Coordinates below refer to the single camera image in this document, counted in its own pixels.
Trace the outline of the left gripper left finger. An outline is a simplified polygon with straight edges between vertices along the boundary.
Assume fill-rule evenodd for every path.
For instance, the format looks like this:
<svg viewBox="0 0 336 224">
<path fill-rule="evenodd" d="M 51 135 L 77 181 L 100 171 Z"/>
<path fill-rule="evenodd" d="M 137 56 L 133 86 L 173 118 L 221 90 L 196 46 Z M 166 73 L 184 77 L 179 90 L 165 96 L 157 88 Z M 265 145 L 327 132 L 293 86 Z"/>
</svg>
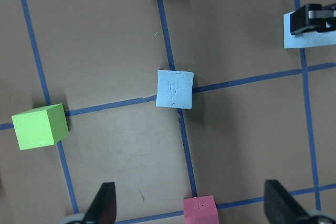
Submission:
<svg viewBox="0 0 336 224">
<path fill-rule="evenodd" d="M 115 188 L 114 182 L 103 183 L 80 223 L 115 223 Z"/>
</svg>

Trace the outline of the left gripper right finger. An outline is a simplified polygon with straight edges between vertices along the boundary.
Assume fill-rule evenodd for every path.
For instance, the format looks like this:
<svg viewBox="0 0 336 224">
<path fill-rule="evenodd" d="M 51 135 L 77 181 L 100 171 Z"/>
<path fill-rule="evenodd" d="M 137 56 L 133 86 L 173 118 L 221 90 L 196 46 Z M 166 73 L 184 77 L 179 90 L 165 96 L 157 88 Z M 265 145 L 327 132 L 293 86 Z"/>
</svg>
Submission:
<svg viewBox="0 0 336 224">
<path fill-rule="evenodd" d="M 269 223 L 313 223 L 306 210 L 277 180 L 265 180 L 264 213 Z"/>
</svg>

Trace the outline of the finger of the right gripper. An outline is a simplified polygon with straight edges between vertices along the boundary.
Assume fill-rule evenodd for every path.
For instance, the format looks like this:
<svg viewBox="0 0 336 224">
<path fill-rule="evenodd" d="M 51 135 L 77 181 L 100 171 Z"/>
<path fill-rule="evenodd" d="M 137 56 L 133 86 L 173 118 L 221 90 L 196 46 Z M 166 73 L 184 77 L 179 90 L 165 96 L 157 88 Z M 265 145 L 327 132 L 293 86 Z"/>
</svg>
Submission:
<svg viewBox="0 0 336 224">
<path fill-rule="evenodd" d="M 326 33 L 335 31 L 335 3 L 306 4 L 290 14 L 290 33 L 298 35 L 316 31 Z"/>
</svg>

